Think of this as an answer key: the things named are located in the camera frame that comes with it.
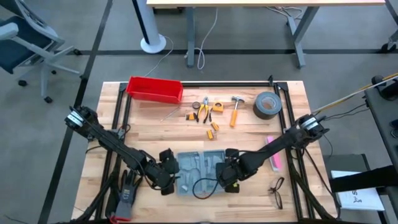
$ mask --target floor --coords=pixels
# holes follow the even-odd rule
[[[25,0],[47,21],[67,45],[80,50],[93,49],[98,27],[110,0]],[[197,9],[197,40],[202,40],[213,23],[214,8]],[[10,14],[0,9],[0,19]],[[186,49],[183,14],[156,16],[160,33],[170,37],[174,49]],[[369,49],[373,52],[387,42],[397,29],[385,6],[321,7],[303,38],[304,49]],[[139,50],[142,34],[130,0],[114,0],[99,45],[99,50]],[[266,8],[222,8],[217,25],[206,41],[205,49],[291,49],[285,17]],[[170,55],[160,63],[152,77],[176,80],[303,80],[311,109],[368,84],[375,75],[397,72],[398,54],[307,54],[307,66],[299,70],[294,55],[207,55],[203,70],[187,68],[183,55]],[[83,105],[96,108],[101,84],[105,81],[126,81],[131,75],[147,73],[162,55],[99,55],[67,56],[63,64],[90,74]],[[49,187],[60,146],[65,135],[64,118],[73,105],[80,79],[62,72],[49,84],[52,104],[40,98],[37,77],[21,88],[15,79],[26,71],[18,68],[16,75],[0,70],[0,222],[15,223],[4,215],[27,223],[36,223]],[[327,114],[348,111],[363,103],[358,96]],[[325,123],[331,129],[327,137],[334,154],[365,153],[371,168],[390,164],[370,112]],[[331,148],[320,141],[324,155]],[[72,214],[78,188],[86,141],[73,135],[67,161],[63,168],[49,223],[67,221]],[[387,206],[391,223],[398,223]],[[343,219],[378,223],[377,215],[369,212],[343,212]]]

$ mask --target office chair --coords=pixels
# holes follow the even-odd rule
[[[18,78],[18,85],[26,86],[23,78],[40,71],[42,98],[51,103],[52,99],[47,96],[49,73],[56,74],[53,69],[59,69],[81,75],[79,71],[55,64],[69,52],[81,55],[80,51],[71,46],[55,53],[65,40],[34,14],[23,0],[0,0],[0,6],[16,15],[0,22],[0,67],[13,74],[16,67],[34,66]]]

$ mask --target hammer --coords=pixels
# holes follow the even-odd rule
[[[239,101],[242,101],[244,103],[244,99],[242,99],[238,96],[232,96],[232,100],[236,100],[235,109],[232,112],[232,118],[231,118],[231,122],[229,124],[229,126],[233,128],[233,127],[235,127],[236,116],[238,115],[238,103],[239,103]]]

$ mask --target pink marker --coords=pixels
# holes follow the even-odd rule
[[[274,137],[267,136],[267,144],[272,142]],[[271,167],[273,171],[280,171],[282,169],[282,163],[280,162],[279,152],[271,156]]]

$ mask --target orange-handled pliers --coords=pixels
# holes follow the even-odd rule
[[[200,112],[202,111],[202,109],[204,108],[206,111],[206,116],[205,116],[205,120],[203,121],[203,124],[206,123],[207,121],[207,117],[209,116],[209,98],[206,96],[205,99],[203,100],[203,104],[200,105],[199,111],[198,111],[198,116],[197,116],[197,122],[199,122],[199,117],[200,117]]]

